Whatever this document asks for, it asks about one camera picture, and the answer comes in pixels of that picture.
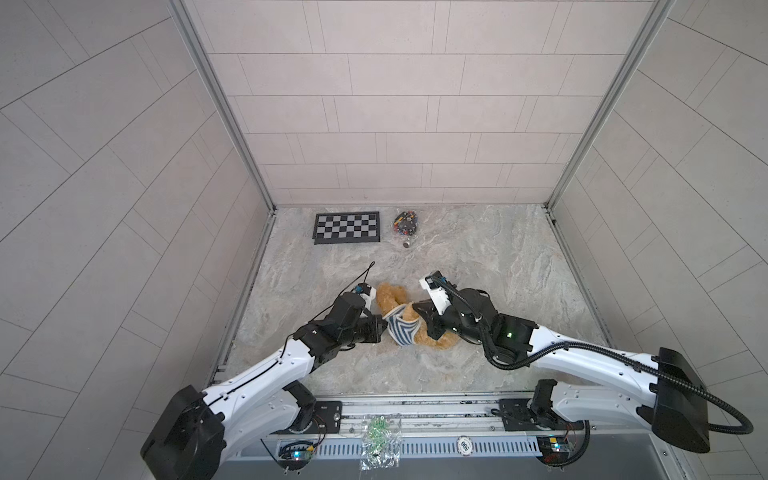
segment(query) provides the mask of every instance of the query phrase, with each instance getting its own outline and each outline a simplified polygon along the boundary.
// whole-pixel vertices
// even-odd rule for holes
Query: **blue and white striped fabric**
[[[399,305],[384,315],[384,320],[389,324],[387,331],[389,335],[400,346],[413,345],[416,331],[419,330],[421,322],[406,322],[402,319],[402,313],[406,310],[407,303]]]

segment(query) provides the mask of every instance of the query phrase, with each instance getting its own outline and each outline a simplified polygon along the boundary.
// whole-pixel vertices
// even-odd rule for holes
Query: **brown teddy bear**
[[[376,287],[376,302],[382,314],[389,322],[388,331],[392,338],[401,346],[410,343],[426,345],[438,350],[449,349],[458,342],[458,336],[453,332],[445,332],[440,340],[433,340],[427,335],[427,326],[424,319],[413,309],[413,303],[409,301],[408,292],[404,286],[382,283]],[[393,322],[399,322],[404,328],[396,329]],[[398,336],[396,332],[406,332]]]

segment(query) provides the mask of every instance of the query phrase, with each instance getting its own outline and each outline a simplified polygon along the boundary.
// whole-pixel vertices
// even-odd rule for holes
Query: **white wall tile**
[[[138,335],[159,347],[163,346],[163,342],[165,342],[166,337],[168,337],[168,332],[133,310],[128,312],[128,315],[125,317],[125,321],[123,321],[121,326],[127,331]]]
[[[27,0],[26,3],[75,65],[88,60],[88,54],[85,52],[85,49],[80,45],[80,42],[74,37],[67,24],[64,23],[64,20],[61,19],[48,0]]]
[[[422,166],[419,164],[347,165],[346,174],[350,186],[361,188],[422,186]],[[443,186],[435,185],[435,172],[432,173],[432,186]]]
[[[240,63],[254,95],[349,95],[346,55],[245,54]]]
[[[634,319],[654,305],[654,299],[645,290],[607,225],[598,229],[587,245],[625,318]]]
[[[543,164],[557,139],[557,134],[483,134],[475,161]]]
[[[650,242],[656,240],[656,237],[659,235],[661,235],[661,232],[656,228],[656,225],[649,225],[648,228],[643,230],[643,233],[641,233],[638,238],[634,239],[632,243],[624,249],[624,255],[626,255],[629,260],[632,260],[638,253],[643,251]]]
[[[150,0],[96,5],[87,0],[51,0],[51,5],[91,57],[168,18],[167,7]]]
[[[387,134],[391,164],[462,164],[470,134]]]
[[[641,72],[634,74],[615,109],[672,166],[710,127],[708,121]]]
[[[119,329],[30,478],[96,478],[158,350]]]
[[[245,71],[240,63],[240,55],[234,53],[208,55],[214,66],[221,87],[227,95],[252,95],[245,77]]]
[[[768,395],[768,376],[764,372],[753,373],[739,379],[729,380],[711,387],[711,392],[720,398],[728,398],[740,412],[743,412],[755,425],[757,432],[762,432],[768,425],[766,405],[763,399]],[[765,475],[768,472],[768,458],[766,458],[765,445],[754,442],[743,442],[744,448],[750,454],[750,459]]]
[[[237,199],[248,173],[236,150],[232,150],[200,194],[200,205],[216,225],[221,226]]]
[[[350,55],[355,95],[458,95],[464,55]]]
[[[149,186],[204,122],[192,89],[182,83],[132,121],[109,147]]]
[[[125,41],[33,91],[24,102],[89,158],[160,93],[136,48]]]
[[[645,247],[632,265],[694,366],[746,349],[663,237]]]
[[[685,100],[724,49],[725,45],[667,20],[640,69],[672,95]]]
[[[259,165],[295,164],[286,134],[245,134],[250,153]]]
[[[624,179],[624,185],[626,185],[628,189],[632,190],[632,187],[634,187],[637,181],[640,180],[643,175],[645,175],[645,172],[648,171],[648,168],[650,168],[650,166],[656,161],[657,158],[659,158],[658,152],[656,152],[653,147],[649,147],[645,152],[645,155],[643,155],[640,161],[637,162],[637,165],[634,166],[634,168]]]
[[[163,93],[169,91],[171,84],[168,81],[168,77],[165,76],[160,64],[157,63],[157,59],[154,57],[154,54],[152,53],[152,50],[150,50],[149,45],[147,45],[147,41],[144,40],[144,37],[141,34],[135,35],[134,37],[131,37],[129,41],[133,44],[134,48],[136,48],[141,60],[147,66],[147,70],[149,70],[152,74],[152,78],[157,82],[157,86],[160,87]]]
[[[710,292],[710,297],[739,333],[763,368],[768,365],[768,351],[763,347],[766,331],[762,312],[768,281],[768,265],[759,263]]]
[[[571,60],[571,55],[467,55],[462,94],[557,95]]]
[[[516,132],[524,132],[528,128],[528,122],[531,121],[531,115],[533,115],[533,109],[536,108],[536,102],[538,97],[525,97],[523,108],[520,110],[520,117],[518,118],[518,124],[515,125]]]
[[[746,245],[663,158],[648,168],[632,194],[694,276]]]
[[[375,134],[299,134],[308,164],[374,164]]]
[[[336,97],[336,113],[345,132],[424,131],[427,97]]]
[[[763,161],[768,140],[761,125],[768,121],[768,65],[741,55],[698,111]]]
[[[768,199],[768,167],[763,162],[712,128],[677,167],[757,253],[768,256],[768,212],[761,207]]]
[[[247,133],[328,131],[326,112],[323,110],[323,100],[320,97],[236,97],[236,99],[245,120]]]
[[[317,4],[328,53],[430,53],[434,2]]]
[[[435,21],[432,29],[432,53],[445,53],[445,40],[448,37],[448,23],[451,15],[451,2],[435,3]]]
[[[594,148],[620,180],[626,180],[650,145],[615,111],[594,139]]]
[[[75,392],[0,375],[0,406],[64,417],[77,397]]]
[[[713,266],[698,278],[699,283],[710,292],[742,272],[747,271],[763,259],[749,245]]]
[[[211,176],[213,172],[199,150],[188,141],[136,202],[134,210],[170,242]]]
[[[539,97],[525,131],[580,134],[598,103],[600,97]]]
[[[30,110],[24,101],[13,102],[2,109],[2,114],[70,174],[83,164],[83,159],[72,151],[69,145],[64,143],[43,120],[40,120],[40,117]]]
[[[80,391],[159,259],[118,226],[6,372]]]
[[[446,204],[511,204],[517,188],[458,187],[446,188],[442,201]]]
[[[648,215],[607,164],[600,167],[585,190],[621,248],[629,246],[650,225]]]
[[[131,211],[125,215],[123,223],[126,227],[133,230],[139,237],[143,238],[145,242],[149,243],[149,246],[154,248],[154,251],[158,252],[160,255],[162,255],[165,249],[168,248],[168,242],[165,241],[163,236],[160,235],[157,230],[152,228],[145,219],[141,218],[141,215],[137,214],[136,210],[131,209]]]
[[[114,441],[104,466],[97,480],[136,480],[147,469],[147,464],[139,455],[141,446],[147,440],[146,433],[121,430]]]
[[[6,105],[74,63],[23,0],[3,5],[0,19],[0,105]]]
[[[544,47],[541,49],[541,53],[554,53],[554,50],[560,42],[560,36],[563,33],[565,22],[571,14],[572,6],[573,2],[558,2],[558,7],[554,11],[554,17],[552,18],[552,23],[549,25],[549,31],[547,33],[547,40],[544,42]]]
[[[568,183],[562,199],[580,233],[585,232],[599,216],[598,209],[594,207],[587,192],[577,181],[571,180]]]
[[[298,0],[196,0],[211,53],[312,53]]]
[[[0,318],[36,328],[144,192],[107,148],[0,243]]]
[[[697,369],[697,373],[708,386],[762,371],[763,367],[749,351],[737,353]]]
[[[690,95],[688,95],[688,98],[685,99],[686,105],[693,109],[699,108],[699,105],[704,101],[704,98],[706,98],[712,89],[715,88],[717,82],[720,81],[723,75],[725,75],[725,72],[727,72],[730,66],[733,65],[737,58],[739,58],[739,55],[741,55],[741,53],[738,51],[733,50],[731,47],[725,47],[725,50],[720,54],[720,57],[717,58],[714,65],[712,65],[709,71],[704,75],[699,84],[696,85],[694,91],[692,91]]]
[[[525,97],[440,97],[438,131],[514,132]]]
[[[555,51],[623,55],[649,5],[647,2],[574,2]]]
[[[554,218],[558,221],[558,227],[565,237],[565,241],[568,242],[568,248],[576,261],[576,268],[581,271],[590,262],[593,262],[592,252],[589,251],[587,243],[581,236],[581,233],[576,227],[571,214],[568,212],[568,208],[565,206],[564,201],[559,201],[553,209]],[[592,263],[594,268],[597,269],[597,265]]]
[[[131,413],[128,414],[128,418],[125,419],[125,423],[123,424],[123,430],[150,433],[152,432],[152,428],[154,428],[154,424],[157,423],[159,418],[160,416],[157,413],[145,412],[144,410],[139,409],[131,409]]]
[[[701,462],[711,475],[738,474],[750,475],[758,473],[755,464],[745,452],[713,452],[702,455]]]
[[[13,230],[69,173],[0,115],[0,238]]]
[[[495,187],[501,165],[494,164],[435,164],[432,166],[432,187]]]
[[[506,186],[552,188],[560,180],[562,171],[562,165],[513,164]]]
[[[590,147],[587,154],[581,160],[578,168],[576,169],[576,178],[582,187],[588,187],[589,183],[594,179],[600,167],[605,164],[605,160],[600,156],[594,147]]]
[[[643,352],[644,350],[637,343],[637,339],[635,339],[627,320],[624,318],[621,308],[616,303],[611,289],[605,283],[598,265],[592,260],[581,269],[581,275],[584,277],[587,290],[589,290],[597,304],[598,315],[600,315],[608,327],[608,332],[614,346],[630,352]]]
[[[662,319],[664,319],[664,316],[661,315],[661,310],[659,310],[659,307],[654,305],[648,310],[642,312],[634,319],[630,320],[629,326],[632,328],[633,332],[640,333],[649,326],[656,325]]]
[[[559,95],[603,95],[623,55],[574,55]]]
[[[5,370],[31,334],[30,330],[0,319],[0,369]]]
[[[190,212],[136,299],[133,310],[170,331],[213,242],[214,237]]]
[[[248,220],[250,218],[242,218],[237,213],[237,209],[231,209],[213,246],[205,257],[203,266],[200,268],[200,275],[216,290],[221,291],[221,287],[224,285],[227,272],[230,270],[235,253],[237,253],[237,247],[248,227]]]
[[[161,414],[181,387],[214,303],[192,287],[134,406]]]
[[[758,60],[768,61],[768,33],[761,27],[768,18],[765,2],[713,0],[704,5],[693,23],[695,30]]]
[[[334,165],[267,165],[275,188],[339,188]]]
[[[310,34],[312,53],[325,53],[326,41],[323,37],[323,25],[320,22],[320,10],[314,0],[303,0],[304,16],[306,16],[306,29]]]
[[[439,204],[442,201],[442,188],[366,188],[366,202],[373,204]]]
[[[362,188],[292,188],[294,204],[359,204],[365,200]]]
[[[221,121],[221,116],[218,113],[213,114],[200,127],[200,136],[203,138],[210,153],[214,156],[216,164],[221,165],[221,162],[232,151],[233,145],[230,135],[227,133],[227,129],[224,127],[224,123]]]
[[[60,423],[58,417],[0,407],[3,475],[8,478],[27,478]]]
[[[195,69],[181,34],[172,18],[141,32],[152,54],[171,85],[180,82]]]
[[[446,53],[539,53],[554,2],[454,2]]]

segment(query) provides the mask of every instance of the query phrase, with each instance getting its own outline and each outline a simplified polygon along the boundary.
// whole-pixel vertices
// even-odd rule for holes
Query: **gray marble surface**
[[[315,214],[353,210],[381,212],[381,243],[314,245]],[[423,300],[428,296],[419,288],[419,278],[440,270],[458,288],[488,291],[500,312],[606,344],[540,206],[419,207],[419,232],[410,249],[403,248],[402,237],[389,228],[402,210],[279,209],[227,374],[242,372],[279,349],[286,335],[331,304],[372,260],[376,265],[368,283],[373,286],[401,284],[412,300]],[[536,367],[495,369],[479,347],[464,342],[446,351],[399,347],[385,333],[381,343],[359,344],[340,353],[303,383],[315,395],[490,392],[532,389],[541,378],[567,377]]]

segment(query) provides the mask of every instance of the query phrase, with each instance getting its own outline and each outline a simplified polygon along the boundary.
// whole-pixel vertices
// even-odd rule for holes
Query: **plastic bag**
[[[400,465],[401,420],[391,415],[377,415],[362,423],[360,470],[393,468]]]

